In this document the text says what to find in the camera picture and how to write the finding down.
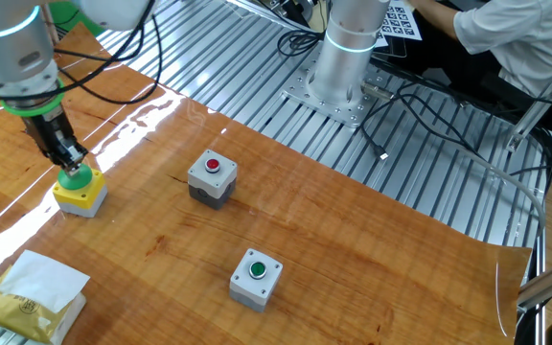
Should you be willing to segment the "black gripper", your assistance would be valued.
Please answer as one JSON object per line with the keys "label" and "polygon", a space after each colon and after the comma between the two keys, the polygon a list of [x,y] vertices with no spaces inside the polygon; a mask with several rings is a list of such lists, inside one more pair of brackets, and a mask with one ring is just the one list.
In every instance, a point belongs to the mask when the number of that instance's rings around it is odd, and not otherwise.
{"label": "black gripper", "polygon": [[67,173],[75,173],[81,167],[87,150],[72,140],[73,130],[61,105],[22,121],[26,132],[53,164]]}

